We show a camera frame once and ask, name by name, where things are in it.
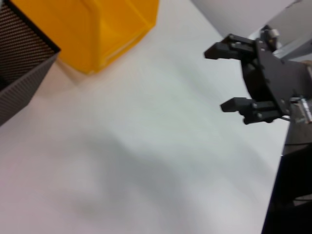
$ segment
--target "yellow bin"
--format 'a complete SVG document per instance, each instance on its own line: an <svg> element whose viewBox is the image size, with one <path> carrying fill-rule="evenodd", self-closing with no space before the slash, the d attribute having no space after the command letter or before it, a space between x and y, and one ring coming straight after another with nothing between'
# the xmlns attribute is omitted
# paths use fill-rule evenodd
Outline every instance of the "yellow bin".
<svg viewBox="0 0 312 234"><path fill-rule="evenodd" d="M84 73L98 72L154 27L159 0L12 0Z"/></svg>

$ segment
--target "mesh wire basket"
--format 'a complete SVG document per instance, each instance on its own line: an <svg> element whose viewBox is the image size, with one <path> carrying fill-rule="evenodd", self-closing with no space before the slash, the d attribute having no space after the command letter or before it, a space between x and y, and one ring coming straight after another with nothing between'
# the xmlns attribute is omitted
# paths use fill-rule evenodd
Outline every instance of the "mesh wire basket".
<svg viewBox="0 0 312 234"><path fill-rule="evenodd" d="M0 9L0 126L28 105L60 49L12 2Z"/></svg>

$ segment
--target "white table surface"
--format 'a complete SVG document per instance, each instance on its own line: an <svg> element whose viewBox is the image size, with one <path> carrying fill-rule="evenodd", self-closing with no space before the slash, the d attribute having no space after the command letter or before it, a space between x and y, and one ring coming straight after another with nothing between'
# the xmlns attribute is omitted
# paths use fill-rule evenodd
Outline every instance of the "white table surface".
<svg viewBox="0 0 312 234"><path fill-rule="evenodd" d="M248 97L221 36L188 0L103 72L55 64L0 128L3 234L257 234L288 123L245 126Z"/></svg>

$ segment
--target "black mesh basket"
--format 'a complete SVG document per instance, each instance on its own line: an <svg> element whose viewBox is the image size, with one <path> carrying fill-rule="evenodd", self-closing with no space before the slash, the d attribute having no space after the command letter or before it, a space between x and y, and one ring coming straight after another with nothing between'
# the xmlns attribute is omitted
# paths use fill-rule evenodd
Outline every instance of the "black mesh basket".
<svg viewBox="0 0 312 234"><path fill-rule="evenodd" d="M0 126L28 105L60 49L13 3L0 9Z"/></svg>

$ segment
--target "gray wall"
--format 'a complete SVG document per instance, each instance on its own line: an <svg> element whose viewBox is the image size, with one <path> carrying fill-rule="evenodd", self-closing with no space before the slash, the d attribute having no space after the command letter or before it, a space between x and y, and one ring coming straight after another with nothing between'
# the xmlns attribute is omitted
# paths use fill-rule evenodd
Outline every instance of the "gray wall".
<svg viewBox="0 0 312 234"><path fill-rule="evenodd" d="M293 0L192 0L222 36L249 36Z"/></svg>

